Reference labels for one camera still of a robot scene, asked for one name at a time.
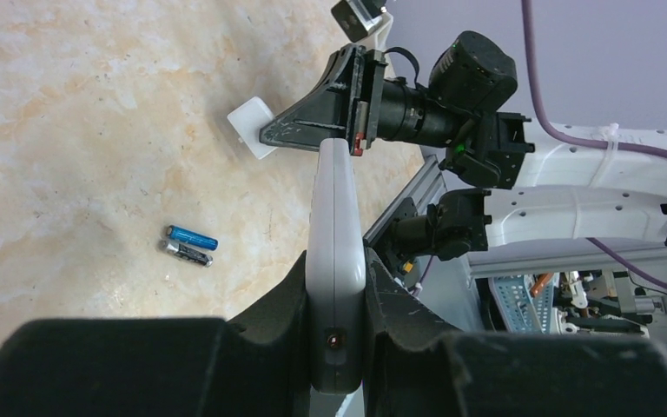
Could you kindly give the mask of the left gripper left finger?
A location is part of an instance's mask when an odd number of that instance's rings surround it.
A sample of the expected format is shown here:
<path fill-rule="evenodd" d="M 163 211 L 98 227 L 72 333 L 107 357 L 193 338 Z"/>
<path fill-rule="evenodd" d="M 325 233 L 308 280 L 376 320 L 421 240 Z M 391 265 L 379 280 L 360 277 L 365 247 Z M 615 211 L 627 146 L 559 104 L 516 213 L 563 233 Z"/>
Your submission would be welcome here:
<path fill-rule="evenodd" d="M 231 320 L 30 321 L 0 347 L 0 416 L 305 416 L 304 273 Z"/>

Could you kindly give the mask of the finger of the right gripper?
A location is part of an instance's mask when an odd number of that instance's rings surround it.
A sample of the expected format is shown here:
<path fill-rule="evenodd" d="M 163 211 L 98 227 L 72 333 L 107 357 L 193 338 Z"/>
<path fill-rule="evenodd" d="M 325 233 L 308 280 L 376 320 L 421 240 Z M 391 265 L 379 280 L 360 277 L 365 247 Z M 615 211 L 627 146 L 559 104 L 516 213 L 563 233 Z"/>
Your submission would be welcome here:
<path fill-rule="evenodd" d="M 331 54 L 311 91 L 260 129 L 260 142 L 307 151 L 318 150 L 327 138 L 351 142 L 365 53 L 364 47 L 348 44 Z"/>

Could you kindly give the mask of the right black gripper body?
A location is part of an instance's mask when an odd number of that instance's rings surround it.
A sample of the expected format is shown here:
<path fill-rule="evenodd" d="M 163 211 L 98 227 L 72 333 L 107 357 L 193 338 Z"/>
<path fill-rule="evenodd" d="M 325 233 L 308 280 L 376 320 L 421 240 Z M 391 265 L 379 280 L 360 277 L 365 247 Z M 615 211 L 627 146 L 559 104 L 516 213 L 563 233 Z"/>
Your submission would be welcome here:
<path fill-rule="evenodd" d="M 354 112 L 352 156 L 362 156 L 376 137 L 387 66 L 384 53 L 379 50 L 369 50 L 363 59 L 360 95 Z"/>

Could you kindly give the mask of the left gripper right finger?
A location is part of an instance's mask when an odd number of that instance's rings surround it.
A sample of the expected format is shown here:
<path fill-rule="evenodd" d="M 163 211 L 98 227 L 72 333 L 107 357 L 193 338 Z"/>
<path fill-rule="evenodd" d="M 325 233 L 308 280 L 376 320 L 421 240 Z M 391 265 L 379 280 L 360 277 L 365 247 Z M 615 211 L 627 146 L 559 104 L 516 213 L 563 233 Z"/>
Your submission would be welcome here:
<path fill-rule="evenodd" d="M 368 416 L 667 416 L 667 349 L 638 337 L 465 332 L 368 249 Z"/>

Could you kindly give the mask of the white battery cover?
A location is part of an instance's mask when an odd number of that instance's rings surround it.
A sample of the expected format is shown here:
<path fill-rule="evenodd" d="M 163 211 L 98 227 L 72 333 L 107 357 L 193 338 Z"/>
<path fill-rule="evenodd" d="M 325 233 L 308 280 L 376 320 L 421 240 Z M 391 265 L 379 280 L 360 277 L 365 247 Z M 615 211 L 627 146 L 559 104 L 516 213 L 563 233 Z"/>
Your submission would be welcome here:
<path fill-rule="evenodd" d="M 257 160 L 269 156 L 276 150 L 260 141 L 261 129 L 274 120 L 274 114 L 258 96 L 253 96 L 228 113 L 227 119 L 236 131 L 239 142 L 244 143 Z"/>

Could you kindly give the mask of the white remote control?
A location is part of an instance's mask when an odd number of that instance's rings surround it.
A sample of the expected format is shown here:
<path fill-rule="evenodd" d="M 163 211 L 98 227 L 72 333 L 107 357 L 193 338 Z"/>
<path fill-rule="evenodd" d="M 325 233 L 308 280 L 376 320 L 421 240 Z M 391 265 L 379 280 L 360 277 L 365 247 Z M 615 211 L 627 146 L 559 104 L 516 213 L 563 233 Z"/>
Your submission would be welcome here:
<path fill-rule="evenodd" d="M 348 143 L 327 138 L 319 149 L 305 260 L 311 384 L 322 394 L 350 394 L 360 385 L 366 278 Z"/>

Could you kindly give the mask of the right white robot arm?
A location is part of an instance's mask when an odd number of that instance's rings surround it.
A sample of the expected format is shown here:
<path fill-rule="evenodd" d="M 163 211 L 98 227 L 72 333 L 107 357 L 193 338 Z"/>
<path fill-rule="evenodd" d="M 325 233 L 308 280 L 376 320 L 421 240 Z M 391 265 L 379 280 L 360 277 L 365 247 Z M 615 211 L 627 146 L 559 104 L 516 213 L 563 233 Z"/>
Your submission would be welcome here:
<path fill-rule="evenodd" d="M 266 145 L 315 151 L 341 139 L 352 155 L 371 143 L 442 148 L 439 167 L 464 184 L 423 215 L 396 215 L 373 245 L 400 259 L 449 260 L 516 242 L 630 239 L 667 246 L 667 132 L 574 129 L 501 106 L 516 91 L 514 60 L 467 30 L 441 55 L 427 85 L 384 75 L 385 55 L 349 44 L 300 101 L 261 128 Z"/>

